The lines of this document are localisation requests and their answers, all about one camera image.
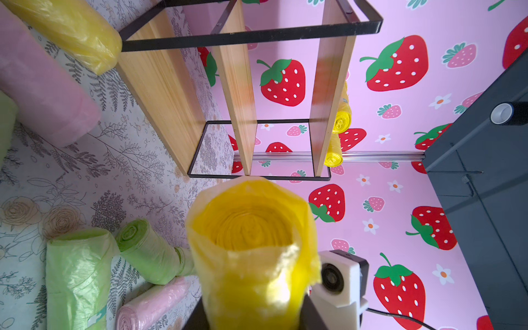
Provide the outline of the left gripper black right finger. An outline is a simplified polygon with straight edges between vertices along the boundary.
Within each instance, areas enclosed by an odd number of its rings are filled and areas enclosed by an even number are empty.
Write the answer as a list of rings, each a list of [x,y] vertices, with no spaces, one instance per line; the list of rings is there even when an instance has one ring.
[[[302,302],[299,330],[328,330],[310,296],[305,294]]]

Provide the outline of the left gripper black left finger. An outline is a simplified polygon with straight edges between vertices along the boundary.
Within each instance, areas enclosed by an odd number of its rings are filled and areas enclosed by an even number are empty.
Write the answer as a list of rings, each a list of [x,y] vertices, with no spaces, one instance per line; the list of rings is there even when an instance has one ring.
[[[203,299],[200,298],[192,314],[188,318],[182,330],[210,330],[210,325],[203,306]]]

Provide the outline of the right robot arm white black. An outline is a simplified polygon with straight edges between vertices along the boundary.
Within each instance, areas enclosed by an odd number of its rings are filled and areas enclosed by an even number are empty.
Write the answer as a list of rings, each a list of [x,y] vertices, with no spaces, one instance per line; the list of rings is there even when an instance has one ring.
[[[526,55],[426,151],[426,171],[494,328],[526,329]]]

